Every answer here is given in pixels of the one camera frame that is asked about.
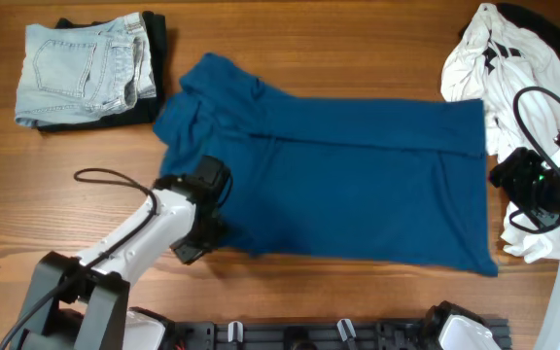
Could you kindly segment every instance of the blue cloth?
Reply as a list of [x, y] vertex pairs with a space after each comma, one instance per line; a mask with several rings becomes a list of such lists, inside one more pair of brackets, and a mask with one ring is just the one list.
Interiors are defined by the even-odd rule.
[[498, 274], [481, 101], [297, 98], [211, 53], [180, 83], [160, 173], [230, 167], [226, 245]]

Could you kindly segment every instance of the denim pocket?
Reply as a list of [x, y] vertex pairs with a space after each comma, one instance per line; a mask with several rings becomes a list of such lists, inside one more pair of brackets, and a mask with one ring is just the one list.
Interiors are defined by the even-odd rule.
[[38, 89], [67, 96], [84, 97], [84, 86], [96, 43], [74, 44], [48, 40], [34, 57]]

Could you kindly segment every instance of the stack of folded clothes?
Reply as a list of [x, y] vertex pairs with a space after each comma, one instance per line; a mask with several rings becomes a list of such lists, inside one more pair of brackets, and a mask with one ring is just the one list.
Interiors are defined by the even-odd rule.
[[15, 121], [41, 131], [152, 123], [164, 102], [165, 17], [26, 27]]

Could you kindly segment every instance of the black folded clothing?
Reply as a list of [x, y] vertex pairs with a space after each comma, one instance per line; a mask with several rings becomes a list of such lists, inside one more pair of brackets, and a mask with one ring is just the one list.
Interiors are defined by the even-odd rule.
[[[95, 122], [50, 124], [38, 126], [38, 130], [45, 132], [90, 130], [103, 127], [152, 123], [155, 121], [163, 102], [165, 102], [163, 64], [167, 58], [167, 30], [165, 27], [165, 16], [163, 15], [156, 15], [150, 11], [145, 11], [142, 13], [142, 18], [146, 24], [146, 31], [151, 44], [151, 66], [153, 66], [157, 97], [138, 99], [132, 109], [123, 113], [105, 116]], [[55, 29], [84, 28], [102, 23], [104, 22], [74, 24], [66, 18], [61, 18], [55, 25]]]

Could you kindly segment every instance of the wooden table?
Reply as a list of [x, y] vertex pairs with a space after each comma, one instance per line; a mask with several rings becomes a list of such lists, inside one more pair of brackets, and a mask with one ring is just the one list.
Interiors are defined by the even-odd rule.
[[[528, 3], [560, 24], [560, 3]], [[0, 7], [0, 338], [17, 318], [42, 256], [87, 247], [142, 201], [136, 191], [78, 184], [73, 172], [108, 167], [151, 184], [165, 149], [150, 125], [56, 135], [15, 125], [24, 25], [54, 25], [60, 17], [108, 20], [142, 10], [164, 14], [171, 92], [204, 53], [215, 52], [299, 96], [441, 100], [443, 62], [477, 6], [414, 0]], [[530, 349], [557, 264], [528, 265], [502, 252], [506, 202], [490, 188], [498, 278], [385, 262], [250, 260], [231, 251], [184, 266], [166, 252], [135, 286], [130, 304], [181, 321], [308, 322], [421, 317], [446, 299], [509, 318], [515, 348]]]

